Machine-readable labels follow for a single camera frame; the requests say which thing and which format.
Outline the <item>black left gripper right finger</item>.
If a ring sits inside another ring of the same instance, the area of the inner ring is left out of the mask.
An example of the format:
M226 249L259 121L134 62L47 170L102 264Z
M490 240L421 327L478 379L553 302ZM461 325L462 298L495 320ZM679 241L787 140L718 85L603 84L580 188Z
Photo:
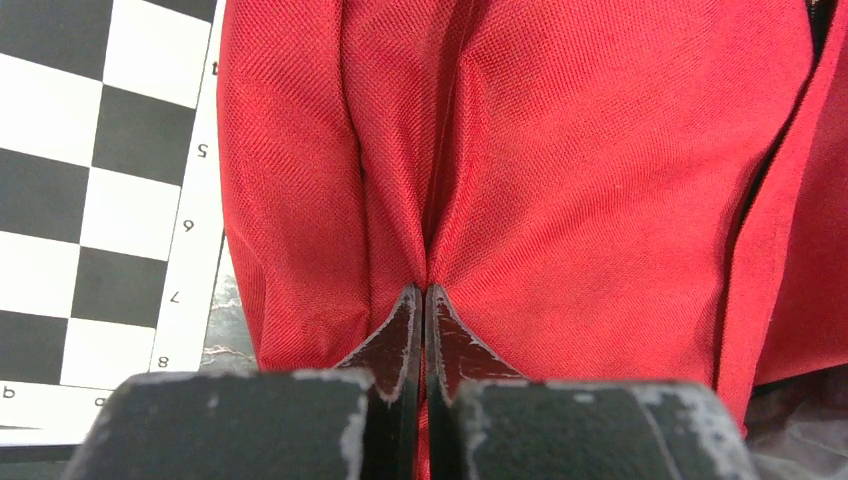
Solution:
M715 394L676 381L534 382L425 300L430 471L435 479L754 479Z

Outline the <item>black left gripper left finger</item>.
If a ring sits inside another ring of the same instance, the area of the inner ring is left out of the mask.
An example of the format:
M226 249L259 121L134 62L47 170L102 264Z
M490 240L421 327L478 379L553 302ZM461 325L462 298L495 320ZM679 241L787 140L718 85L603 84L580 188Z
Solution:
M421 293L330 369L147 373L119 386L68 479L411 479Z

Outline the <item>red student backpack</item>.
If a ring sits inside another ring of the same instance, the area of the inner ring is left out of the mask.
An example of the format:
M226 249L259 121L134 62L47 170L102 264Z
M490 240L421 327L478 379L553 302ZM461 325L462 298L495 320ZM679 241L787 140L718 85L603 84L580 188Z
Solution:
M843 1L231 1L223 216L263 370L443 286L531 378L716 390L847 475Z

